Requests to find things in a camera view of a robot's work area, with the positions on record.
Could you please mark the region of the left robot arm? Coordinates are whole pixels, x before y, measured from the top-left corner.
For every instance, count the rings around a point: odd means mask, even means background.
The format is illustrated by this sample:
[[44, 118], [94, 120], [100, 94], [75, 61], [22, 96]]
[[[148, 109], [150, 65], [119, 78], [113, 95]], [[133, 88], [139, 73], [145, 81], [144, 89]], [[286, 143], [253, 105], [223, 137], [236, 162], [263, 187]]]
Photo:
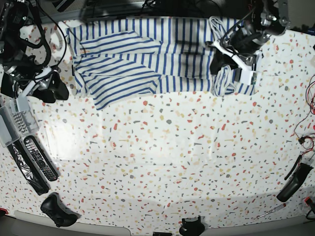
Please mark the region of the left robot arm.
[[258, 70], [263, 58], [260, 48], [271, 36], [281, 36], [289, 28], [288, 2], [254, 0], [249, 13], [232, 27], [225, 27], [215, 16], [209, 18], [209, 24], [214, 38], [206, 45], [216, 50], [211, 73], [227, 77], [225, 67], [229, 67], [236, 70], [237, 82], [258, 86], [262, 78]]

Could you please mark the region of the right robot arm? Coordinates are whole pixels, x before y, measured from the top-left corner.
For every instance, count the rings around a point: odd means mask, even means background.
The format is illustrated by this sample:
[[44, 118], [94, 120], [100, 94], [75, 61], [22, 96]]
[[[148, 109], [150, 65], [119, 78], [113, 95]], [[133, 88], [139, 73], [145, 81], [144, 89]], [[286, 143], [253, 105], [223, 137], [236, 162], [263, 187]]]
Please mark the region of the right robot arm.
[[[13, 99], [19, 112], [29, 109], [28, 97], [45, 103], [68, 100], [59, 63], [50, 66], [51, 48], [39, 14], [45, 13], [37, 0], [0, 2], [0, 64], [4, 70], [0, 92]], [[21, 28], [33, 22], [40, 33], [34, 44], [20, 37]]]

